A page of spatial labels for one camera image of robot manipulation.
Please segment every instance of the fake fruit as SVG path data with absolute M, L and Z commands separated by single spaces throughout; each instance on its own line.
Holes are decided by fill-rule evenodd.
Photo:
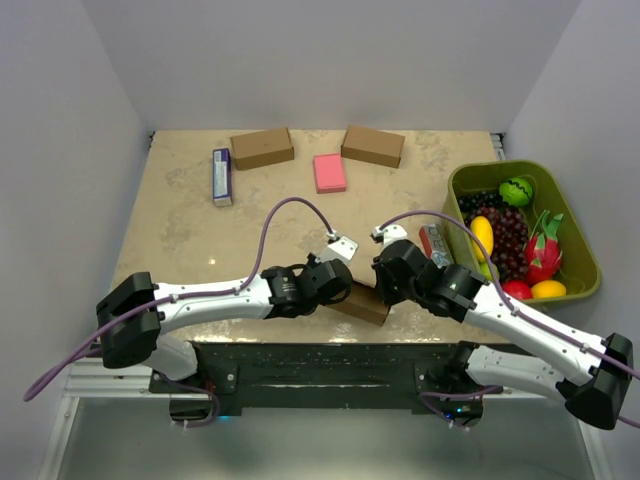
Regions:
M 500 196 L 509 205 L 524 207 L 533 199 L 533 188 L 522 177 L 510 178 L 500 184 Z
M 493 230 L 491 229 L 489 220 L 485 217 L 474 218 L 471 222 L 471 231 L 476 237 L 478 237 L 482 246 L 489 253 L 489 256 L 491 256 L 491 253 L 493 252 Z M 487 259 L 484 258 L 484 255 L 478 245 L 476 245 L 476 242 L 472 240 L 471 245 L 473 246 L 473 253 L 475 253 L 478 261 L 480 263 L 486 262 Z
M 498 274 L 498 280 L 500 280 L 500 272 L 498 271 L 498 267 L 496 267 L 495 265 L 494 267 L 496 268 L 496 273 Z M 487 277 L 487 280 L 489 280 L 490 282 L 493 281 L 493 277 L 491 276 L 491 270 L 489 269 L 488 263 L 480 264 L 480 273 L 483 274 L 485 277 Z
M 524 280 L 529 271 L 523 252 L 529 240 L 529 227 L 524 215 L 516 207 L 508 207 L 503 211 L 495 207 L 478 207 L 467 214 L 464 220 L 465 225 L 471 227 L 471 222 L 476 217 L 485 217 L 491 224 L 493 231 L 491 261 L 498 267 L 503 283 L 510 280 Z
M 529 300 L 534 297 L 529 285 L 520 280 L 507 282 L 502 286 L 502 289 L 518 300 Z
M 504 207 L 502 197 L 497 192 L 480 192 L 460 197 L 458 206 L 462 213 L 469 213 L 480 207 Z
M 564 297 L 567 294 L 567 287 L 556 280 L 545 280 L 531 287 L 533 298 Z
M 562 214 L 547 222 L 549 211 L 546 210 L 538 220 L 542 226 L 542 233 L 535 234 L 524 249 L 524 255 L 529 262 L 526 280 L 529 285 L 536 285 L 549 280 L 562 265 L 562 251 L 558 245 L 557 231 L 562 221 Z

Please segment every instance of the blue box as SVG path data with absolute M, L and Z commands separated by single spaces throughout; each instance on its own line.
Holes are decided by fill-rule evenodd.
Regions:
M 213 151 L 213 203 L 217 207 L 232 205 L 231 154 L 228 148 Z

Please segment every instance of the brown box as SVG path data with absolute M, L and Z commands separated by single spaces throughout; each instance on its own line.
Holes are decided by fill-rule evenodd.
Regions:
M 403 146 L 402 135 L 349 125 L 341 153 L 345 158 L 398 168 Z
M 346 300 L 327 307 L 379 326 L 384 324 L 390 308 L 382 303 L 373 287 L 355 280 Z
M 286 127 L 231 137 L 233 161 L 238 170 L 293 160 L 293 145 Z

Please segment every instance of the red tomato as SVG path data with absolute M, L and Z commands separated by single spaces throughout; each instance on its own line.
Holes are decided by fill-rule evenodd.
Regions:
M 533 293 L 531 293 L 529 285 L 521 282 L 520 280 L 507 282 L 502 286 L 502 289 L 518 300 L 529 300 L 530 298 L 533 298 Z

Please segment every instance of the small rectangular box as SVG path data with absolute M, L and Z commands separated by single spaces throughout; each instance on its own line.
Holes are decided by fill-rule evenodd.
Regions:
M 375 288 L 357 280 L 351 284 L 351 293 L 344 301 L 327 307 L 378 326 L 387 320 L 391 308 L 382 303 Z
M 444 239 L 443 230 L 437 223 L 430 223 L 420 229 L 420 240 L 425 255 L 440 268 L 453 264 L 453 257 Z
M 231 155 L 228 148 L 213 151 L 213 203 L 217 207 L 232 205 Z
M 238 170 L 293 160 L 294 151 L 286 127 L 231 137 L 233 161 Z
M 339 153 L 313 157 L 313 173 L 318 193 L 344 192 L 347 189 Z
M 345 158 L 398 168 L 403 146 L 402 135 L 349 125 L 341 153 Z

